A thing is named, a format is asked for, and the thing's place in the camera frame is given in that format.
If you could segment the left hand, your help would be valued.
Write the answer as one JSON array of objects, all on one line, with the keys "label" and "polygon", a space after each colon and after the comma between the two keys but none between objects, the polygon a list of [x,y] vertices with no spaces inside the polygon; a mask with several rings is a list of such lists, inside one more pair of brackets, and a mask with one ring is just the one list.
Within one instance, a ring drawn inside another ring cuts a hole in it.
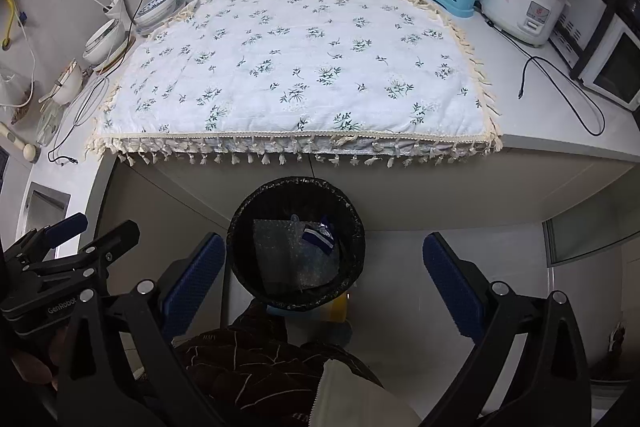
[{"label": "left hand", "polygon": [[58,329],[47,349],[32,348],[28,352],[14,353],[10,360],[23,381],[35,385],[51,385],[58,391],[58,368],[60,367],[62,354],[68,327]]}]

